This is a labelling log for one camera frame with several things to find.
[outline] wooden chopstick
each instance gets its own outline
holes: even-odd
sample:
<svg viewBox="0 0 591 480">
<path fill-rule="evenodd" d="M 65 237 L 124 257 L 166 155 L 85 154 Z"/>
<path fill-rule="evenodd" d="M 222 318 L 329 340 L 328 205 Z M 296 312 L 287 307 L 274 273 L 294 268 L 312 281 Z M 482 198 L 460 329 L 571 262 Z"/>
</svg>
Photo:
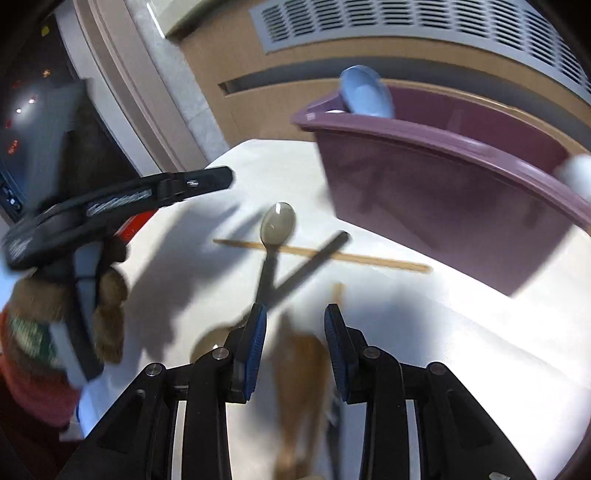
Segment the wooden chopstick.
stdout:
<svg viewBox="0 0 591 480">
<path fill-rule="evenodd" d="M 338 282 L 333 283 L 332 295 L 330 297 L 331 303 L 336 303 L 337 305 L 342 306 L 343 304 L 343 292 L 345 291 L 345 284 Z"/>
<path fill-rule="evenodd" d="M 241 240 L 226 240 L 223 238 L 214 238 L 213 243 L 220 245 L 227 245 L 229 247 L 250 248 L 253 250 L 266 250 L 265 245 L 260 242 L 243 242 Z M 279 252 L 285 254 L 299 255 L 301 257 L 313 257 L 318 253 L 313 248 L 290 247 L 283 245 L 279 247 Z M 353 255 L 337 252 L 331 255 L 333 260 L 342 260 L 344 262 L 353 262 L 362 265 L 376 265 L 378 267 L 398 268 L 400 270 L 410 270 L 419 273 L 431 273 L 429 265 L 404 262 L 400 260 L 390 260 L 388 258 L 367 257 L 366 255 Z"/>
</svg>

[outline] wooden utensil handle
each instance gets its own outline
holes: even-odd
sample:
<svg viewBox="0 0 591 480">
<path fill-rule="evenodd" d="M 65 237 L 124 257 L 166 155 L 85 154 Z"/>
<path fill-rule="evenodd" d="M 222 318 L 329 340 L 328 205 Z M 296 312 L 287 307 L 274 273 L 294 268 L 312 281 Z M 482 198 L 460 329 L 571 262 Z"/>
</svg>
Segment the wooden utensil handle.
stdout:
<svg viewBox="0 0 591 480">
<path fill-rule="evenodd" d="M 250 248 L 254 250 L 265 250 L 265 246 L 259 242 L 244 242 L 241 240 L 226 240 L 222 238 L 215 238 L 213 242 L 220 245 L 227 245 L 229 247 Z M 313 257 L 318 252 L 313 248 L 291 247 L 283 245 L 279 248 L 279 252 L 285 254 L 299 255 L 301 257 Z M 345 262 L 353 262 L 361 265 L 376 265 L 377 267 L 398 268 L 400 270 L 409 270 L 419 273 L 431 273 L 429 265 L 405 262 L 401 260 L 390 260 L 388 258 L 368 257 L 366 255 L 353 255 L 337 252 L 331 255 L 333 260 L 342 260 Z"/>
</svg>

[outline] metal spoon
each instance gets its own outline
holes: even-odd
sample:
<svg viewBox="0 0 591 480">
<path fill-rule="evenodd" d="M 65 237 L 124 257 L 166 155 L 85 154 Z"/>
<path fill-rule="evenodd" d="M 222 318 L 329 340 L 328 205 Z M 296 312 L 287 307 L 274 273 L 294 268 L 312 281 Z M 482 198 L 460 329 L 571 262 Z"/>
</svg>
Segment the metal spoon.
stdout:
<svg viewBox="0 0 591 480">
<path fill-rule="evenodd" d="M 261 222 L 261 242 L 267 249 L 267 257 L 262 265 L 261 279 L 256 291 L 256 303 L 267 306 L 275 280 L 277 252 L 294 231 L 296 213 L 288 203 L 278 202 L 263 217 Z"/>
<path fill-rule="evenodd" d="M 281 245 L 293 233 L 296 225 L 296 213 L 291 205 L 279 202 L 273 205 L 261 222 L 261 242 L 267 249 L 267 257 L 261 270 L 261 279 L 256 292 L 257 302 L 266 304 L 273 292 L 273 283 L 275 279 L 275 268 L 277 266 L 277 253 Z M 207 332 L 195 345 L 191 353 L 191 362 L 197 361 L 202 355 L 210 352 L 226 342 L 226 338 L 231 330 L 241 327 L 246 319 L 241 318 L 235 325 L 220 325 Z"/>
</svg>

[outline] vent grille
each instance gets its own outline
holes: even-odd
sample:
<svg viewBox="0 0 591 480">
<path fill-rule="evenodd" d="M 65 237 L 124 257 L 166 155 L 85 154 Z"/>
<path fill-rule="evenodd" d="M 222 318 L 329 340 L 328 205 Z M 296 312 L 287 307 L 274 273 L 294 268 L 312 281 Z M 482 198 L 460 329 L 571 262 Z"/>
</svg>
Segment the vent grille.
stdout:
<svg viewBox="0 0 591 480">
<path fill-rule="evenodd" d="M 308 11 L 306 0 L 287 0 L 285 2 L 285 11 L 287 12 L 287 17 L 290 19 L 290 25 L 296 37 L 314 31 L 314 24 L 312 23 L 312 17 Z"/>
<path fill-rule="evenodd" d="M 382 0 L 380 13 L 386 25 L 412 25 L 413 11 L 408 0 Z"/>
<path fill-rule="evenodd" d="M 251 15 L 266 52 L 359 36 L 455 42 L 530 66 L 591 105 L 576 56 L 527 0 L 266 0 Z"/>
<path fill-rule="evenodd" d="M 452 27 L 452 19 L 446 0 L 418 0 L 418 22 L 423 27 Z"/>
<path fill-rule="evenodd" d="M 478 37 L 489 37 L 484 2 L 480 0 L 456 0 L 454 7 L 457 29 L 460 32 L 477 35 Z"/>
<path fill-rule="evenodd" d="M 523 50 L 518 8 L 505 0 L 491 0 L 490 8 L 494 39 L 508 47 Z"/>
<path fill-rule="evenodd" d="M 351 27 L 365 27 L 378 23 L 371 0 L 345 0 L 345 10 Z"/>
<path fill-rule="evenodd" d="M 262 17 L 273 42 L 285 40 L 290 36 L 278 6 L 265 8 L 262 11 Z"/>
<path fill-rule="evenodd" d="M 528 47 L 530 55 L 548 65 L 556 65 L 554 50 L 554 29 L 548 21 L 533 12 L 525 12 L 527 25 Z"/>
<path fill-rule="evenodd" d="M 562 38 L 559 42 L 560 45 L 560 71 L 564 73 L 573 82 L 581 83 L 583 77 L 583 69 L 577 57 L 574 56 L 568 45 L 564 43 Z"/>
<path fill-rule="evenodd" d="M 343 17 L 336 0 L 312 0 L 312 5 L 321 30 L 343 28 Z"/>
</svg>

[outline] red cloth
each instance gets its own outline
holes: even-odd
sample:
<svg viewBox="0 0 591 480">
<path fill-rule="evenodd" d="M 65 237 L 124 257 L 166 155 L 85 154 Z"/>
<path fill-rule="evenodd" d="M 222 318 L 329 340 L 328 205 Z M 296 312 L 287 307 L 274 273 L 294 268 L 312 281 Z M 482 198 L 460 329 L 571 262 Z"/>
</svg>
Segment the red cloth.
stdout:
<svg viewBox="0 0 591 480">
<path fill-rule="evenodd" d="M 2 377 L 0 429 L 35 480 L 54 480 L 80 445 L 80 442 L 60 442 L 62 429 L 50 427 L 23 410 Z"/>
<path fill-rule="evenodd" d="M 0 343 L 6 352 L 8 311 L 0 314 Z M 64 427 L 80 400 L 80 391 L 74 390 L 65 374 L 50 377 L 33 377 L 22 372 L 4 353 L 0 355 L 0 374 L 4 377 L 13 399 L 30 415 L 51 427 Z"/>
</svg>

